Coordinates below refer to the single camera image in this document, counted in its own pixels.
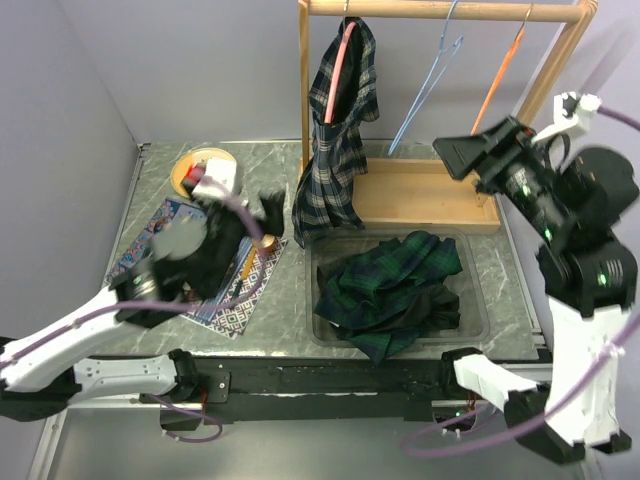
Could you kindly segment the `light blue wire hanger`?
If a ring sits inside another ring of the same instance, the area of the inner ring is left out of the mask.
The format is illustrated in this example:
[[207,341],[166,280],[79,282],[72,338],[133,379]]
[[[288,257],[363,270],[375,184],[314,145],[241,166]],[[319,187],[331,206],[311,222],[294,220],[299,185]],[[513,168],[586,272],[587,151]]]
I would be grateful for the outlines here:
[[389,155],[393,154],[396,151],[400,141],[403,139],[404,134],[413,122],[414,118],[416,117],[422,106],[426,103],[428,98],[431,96],[433,90],[440,82],[440,79],[445,74],[450,63],[457,56],[460,48],[464,43],[463,35],[458,36],[451,43],[448,43],[446,40],[448,27],[458,3],[458,0],[451,2],[440,34],[437,53],[431,63],[429,71],[426,74],[421,87],[419,88],[411,106],[409,107],[405,115],[404,120],[402,121],[393,140],[391,141],[388,149]]

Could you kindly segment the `orange plastic hanger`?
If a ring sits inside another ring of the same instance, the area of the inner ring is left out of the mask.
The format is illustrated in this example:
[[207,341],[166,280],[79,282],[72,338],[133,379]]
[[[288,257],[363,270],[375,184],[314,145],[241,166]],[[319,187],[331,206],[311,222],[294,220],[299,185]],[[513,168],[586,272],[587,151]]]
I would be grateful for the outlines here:
[[491,101],[492,101],[496,91],[497,91],[500,83],[502,82],[502,80],[504,78],[504,75],[505,75],[507,69],[509,68],[509,65],[511,64],[511,62],[512,62],[512,60],[513,60],[513,58],[514,58],[514,56],[515,56],[515,54],[517,52],[517,50],[519,49],[519,46],[520,46],[521,41],[522,41],[522,38],[524,36],[524,31],[525,31],[526,24],[527,24],[527,22],[529,20],[529,17],[531,15],[532,10],[533,10],[533,3],[531,3],[528,6],[526,14],[524,16],[524,19],[521,22],[521,24],[520,24],[520,26],[519,26],[519,28],[518,28],[518,30],[516,32],[516,35],[514,36],[514,39],[512,40],[508,50],[506,51],[506,53],[505,53],[505,55],[504,55],[504,57],[503,57],[503,59],[501,61],[501,64],[500,64],[500,66],[499,66],[499,68],[498,68],[498,70],[497,70],[497,72],[496,72],[496,74],[494,76],[494,79],[493,79],[493,81],[492,81],[492,83],[491,83],[491,85],[490,85],[490,87],[489,87],[489,89],[488,89],[488,91],[486,93],[486,96],[485,96],[485,98],[483,100],[483,103],[482,103],[482,105],[481,105],[481,107],[480,107],[480,109],[478,111],[478,114],[476,116],[474,124],[473,124],[473,126],[471,128],[471,134],[475,134],[478,131],[478,128],[479,128],[479,126],[481,124],[481,121],[483,120],[483,118],[484,118],[484,116],[485,116],[485,114],[487,112],[487,109],[488,109],[489,105],[491,104]]

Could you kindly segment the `green navy plaid skirt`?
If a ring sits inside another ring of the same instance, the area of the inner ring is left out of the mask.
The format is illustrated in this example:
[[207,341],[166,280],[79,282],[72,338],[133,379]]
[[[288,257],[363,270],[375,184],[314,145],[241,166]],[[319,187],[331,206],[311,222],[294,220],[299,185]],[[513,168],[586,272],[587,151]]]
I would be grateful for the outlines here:
[[462,271],[454,239],[413,231],[319,267],[314,313],[378,365],[459,326],[460,299],[445,280]]

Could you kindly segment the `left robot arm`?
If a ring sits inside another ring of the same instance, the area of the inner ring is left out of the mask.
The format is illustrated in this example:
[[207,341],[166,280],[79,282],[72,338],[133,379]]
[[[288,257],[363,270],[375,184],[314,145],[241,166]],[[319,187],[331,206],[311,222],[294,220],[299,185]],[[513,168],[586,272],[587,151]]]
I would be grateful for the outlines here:
[[193,398],[201,376],[187,351],[128,360],[95,353],[111,340],[191,310],[189,291],[202,300],[214,298],[244,239],[282,235],[285,193],[259,199],[261,217],[235,198],[201,200],[201,215],[156,228],[141,259],[76,311],[28,337],[2,339],[2,416],[32,422],[75,403],[122,394],[172,402]]

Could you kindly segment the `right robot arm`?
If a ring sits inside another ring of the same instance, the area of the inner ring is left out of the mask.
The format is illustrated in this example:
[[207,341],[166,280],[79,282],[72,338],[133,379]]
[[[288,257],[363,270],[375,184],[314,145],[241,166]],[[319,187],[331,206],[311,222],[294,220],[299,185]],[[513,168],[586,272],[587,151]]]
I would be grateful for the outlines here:
[[453,399],[478,394],[502,412],[521,446],[558,465],[581,461],[588,448],[628,451],[616,384],[622,344],[639,324],[631,315],[638,263],[613,227],[639,195],[631,163],[588,146],[553,167],[547,146],[513,117],[433,146],[452,178],[475,174],[479,192],[508,198],[541,236],[536,259],[554,334],[549,383],[469,347],[443,354],[440,391]]

